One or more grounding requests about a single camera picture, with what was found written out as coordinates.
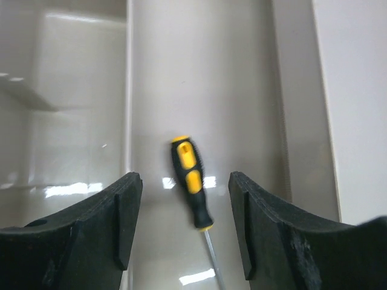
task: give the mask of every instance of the glossy surface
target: glossy surface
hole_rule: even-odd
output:
[[[249,289],[230,172],[285,193],[268,7],[142,0],[133,9],[132,169],[144,180],[133,289],[218,289],[206,242],[171,181],[170,142],[180,135],[192,136],[211,180],[210,234],[226,289]]]
[[[0,1],[0,72],[56,109],[27,110],[0,86],[2,227],[57,212],[122,175],[126,2],[106,2],[103,13],[101,3]]]

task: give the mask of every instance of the yellow and black handle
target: yellow and black handle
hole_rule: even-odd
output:
[[[193,213],[193,223],[201,231],[208,230],[213,220],[207,209],[203,187],[204,170],[198,150],[188,136],[180,136],[172,140],[171,153],[178,182],[186,192]]]

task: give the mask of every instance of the white wall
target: white wall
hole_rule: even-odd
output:
[[[339,220],[311,0],[273,1],[292,201]]]
[[[23,183],[28,111],[0,90],[0,189]]]
[[[387,214],[387,2],[314,1],[342,221]]]
[[[39,9],[37,0],[0,0],[0,73],[31,82]]]
[[[44,11],[33,86],[59,112],[33,112],[30,184],[120,177],[125,53],[125,19]]]

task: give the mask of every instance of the black rubber grip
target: black rubber grip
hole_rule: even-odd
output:
[[[185,169],[181,163],[178,146],[184,142],[189,142],[193,148],[196,158],[196,164],[189,169]],[[213,220],[207,209],[206,192],[203,187],[203,174],[201,159],[195,144],[190,138],[173,141],[171,144],[172,164],[176,173],[178,183],[184,188],[184,195],[186,201],[193,213],[193,223],[197,229],[205,229],[213,225]],[[197,170],[200,173],[201,190],[198,193],[192,194],[188,190],[186,176],[191,172]]]

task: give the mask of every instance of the metal shaft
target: metal shaft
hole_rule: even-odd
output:
[[[212,266],[215,270],[215,275],[216,275],[216,278],[217,278],[218,283],[219,283],[219,288],[220,288],[220,290],[225,290],[226,287],[224,286],[223,277],[222,277],[222,274],[220,273],[220,270],[219,270],[218,261],[216,261],[216,256],[215,256],[215,252],[213,250],[213,246],[212,246],[209,232],[204,231],[204,236],[206,237],[208,250],[210,251],[210,255],[211,255]]]

